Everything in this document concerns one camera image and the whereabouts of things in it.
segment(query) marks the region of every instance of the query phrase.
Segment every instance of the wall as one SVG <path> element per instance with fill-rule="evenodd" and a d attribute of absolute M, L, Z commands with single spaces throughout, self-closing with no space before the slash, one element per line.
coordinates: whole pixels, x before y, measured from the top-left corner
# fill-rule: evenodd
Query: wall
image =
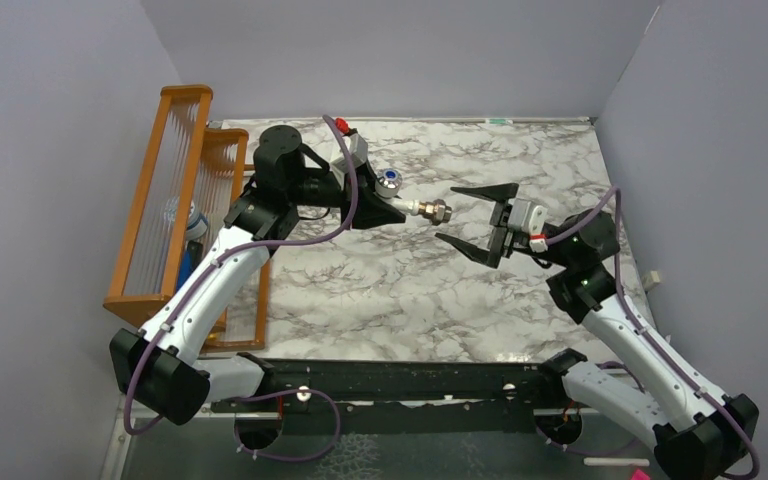
<path fill-rule="evenodd" d="M 768 478 L 768 1 L 666 0 L 596 131 L 658 325 L 759 404 Z"/>
<path fill-rule="evenodd" d="M 131 0 L 0 1 L 0 479 L 95 478 L 103 311 L 168 55 Z"/>
<path fill-rule="evenodd" d="M 598 115 L 658 0 L 142 0 L 212 118 Z"/>

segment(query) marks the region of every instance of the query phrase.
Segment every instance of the black cable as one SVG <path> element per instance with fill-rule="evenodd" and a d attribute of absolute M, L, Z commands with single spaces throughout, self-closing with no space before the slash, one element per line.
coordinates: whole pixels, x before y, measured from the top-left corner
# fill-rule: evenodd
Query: black cable
<path fill-rule="evenodd" d="M 312 222 L 314 220 L 322 220 L 323 218 L 327 217 L 330 214 L 331 214 L 331 209 L 330 208 L 326 208 L 325 209 L 325 213 L 323 213 L 322 215 L 320 215 L 318 217 L 302 217 L 302 216 L 299 216 L 299 220 L 302 220 L 302 221 L 305 221 L 305 222 Z"/>

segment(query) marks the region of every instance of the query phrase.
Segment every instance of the marble tabletop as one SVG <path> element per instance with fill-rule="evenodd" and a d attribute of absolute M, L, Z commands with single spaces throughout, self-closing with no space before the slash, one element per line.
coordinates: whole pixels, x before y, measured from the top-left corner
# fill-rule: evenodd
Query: marble tabletop
<path fill-rule="evenodd" d="M 226 120 L 223 127 L 249 131 L 251 162 L 260 133 L 280 123 L 297 128 L 325 158 L 336 148 L 321 120 Z M 402 173 L 403 198 L 442 198 L 454 210 L 451 222 L 434 227 L 408 217 L 404 225 L 279 249 L 272 269 L 267 347 L 259 356 L 539 362 L 572 347 L 593 361 L 615 358 L 552 302 L 545 281 L 557 268 L 543 270 L 515 254 L 493 270 L 434 238 L 439 231 L 482 246 L 489 238 L 492 204 L 453 194 L 452 186 L 517 182 L 518 196 L 547 206 L 553 223 L 591 207 L 609 185 L 592 126 L 396 121 L 354 121 L 351 126 L 367 139 L 374 168 Z M 339 224 L 338 215 L 300 222 L 291 238 L 327 233 Z M 625 238 L 621 260 L 629 295 L 651 319 Z M 609 262 L 606 266 L 613 269 Z M 226 340 L 252 337 L 256 282 L 230 305 Z"/>

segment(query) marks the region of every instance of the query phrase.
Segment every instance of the table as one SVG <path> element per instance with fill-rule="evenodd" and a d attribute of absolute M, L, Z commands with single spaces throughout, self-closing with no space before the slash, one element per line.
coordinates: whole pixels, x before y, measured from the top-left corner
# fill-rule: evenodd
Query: table
<path fill-rule="evenodd" d="M 319 119 L 226 120 L 223 128 L 249 131 L 251 162 L 260 133 L 281 123 L 297 128 L 304 142 L 326 159 L 336 148 Z M 601 341 L 555 307 L 545 281 L 557 268 L 543 270 L 515 254 L 493 270 L 434 238 L 438 231 L 479 245 L 489 238 L 492 204 L 453 194 L 452 186 L 517 182 L 518 196 L 547 206 L 553 223 L 593 206 L 609 180 L 591 125 L 350 124 L 369 142 L 374 168 L 401 172 L 402 197 L 442 198 L 454 209 L 452 220 L 434 227 L 409 217 L 404 225 L 279 249 L 272 268 L 267 347 L 258 356 L 539 362 L 572 347 L 592 361 L 615 359 Z M 327 233 L 339 224 L 338 215 L 300 222 L 290 238 Z M 621 245 L 627 291 L 651 319 L 624 236 Z M 613 270 L 612 262 L 606 266 Z M 226 340 L 251 338 L 256 298 L 256 285 L 249 285 L 230 305 Z"/>

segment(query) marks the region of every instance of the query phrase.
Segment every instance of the round silver knob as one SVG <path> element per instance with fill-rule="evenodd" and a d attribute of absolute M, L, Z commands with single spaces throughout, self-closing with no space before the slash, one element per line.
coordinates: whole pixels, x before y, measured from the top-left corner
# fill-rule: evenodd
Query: round silver knob
<path fill-rule="evenodd" d="M 378 182 L 375 184 L 375 193 L 382 198 L 393 198 L 402 187 L 402 174 L 398 170 L 388 168 L 378 174 Z"/>

